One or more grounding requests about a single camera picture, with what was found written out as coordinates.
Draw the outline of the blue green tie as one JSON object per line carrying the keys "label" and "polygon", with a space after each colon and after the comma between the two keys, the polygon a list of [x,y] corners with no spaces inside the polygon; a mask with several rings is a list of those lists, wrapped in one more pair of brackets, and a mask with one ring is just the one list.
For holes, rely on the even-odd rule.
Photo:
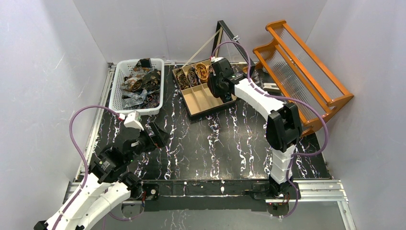
{"label": "blue green tie", "polygon": [[222,100],[223,103],[227,103],[227,102],[233,101],[233,99],[232,99],[232,94],[229,93],[229,92],[227,92],[226,94],[220,96],[220,99]]}

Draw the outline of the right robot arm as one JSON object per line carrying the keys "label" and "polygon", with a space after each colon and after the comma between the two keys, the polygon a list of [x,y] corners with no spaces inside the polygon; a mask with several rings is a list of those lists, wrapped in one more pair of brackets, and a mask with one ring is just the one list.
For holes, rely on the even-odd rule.
{"label": "right robot arm", "polygon": [[285,195],[292,182],[291,161],[302,125],[298,107],[271,97],[259,88],[247,74],[237,73],[224,57],[211,57],[213,72],[208,87],[215,98],[232,94],[252,106],[266,120],[266,140],[272,148],[272,166],[269,185],[253,188],[252,193],[266,192],[270,196]]}

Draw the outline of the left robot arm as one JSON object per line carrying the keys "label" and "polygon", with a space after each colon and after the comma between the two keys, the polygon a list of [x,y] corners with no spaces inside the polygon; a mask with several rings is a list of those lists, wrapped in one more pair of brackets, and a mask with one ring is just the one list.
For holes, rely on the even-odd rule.
{"label": "left robot arm", "polygon": [[139,136],[126,140],[122,147],[106,146],[96,160],[87,163],[74,139],[72,119],[69,135],[82,158],[85,174],[63,206],[49,219],[37,222],[35,230],[90,230],[125,200],[146,197],[142,180],[127,171],[127,167],[138,155],[165,147],[169,134],[155,123],[150,124],[152,134],[149,134],[139,122],[137,111],[127,115],[112,109],[108,111],[123,121],[124,127],[139,130]]}

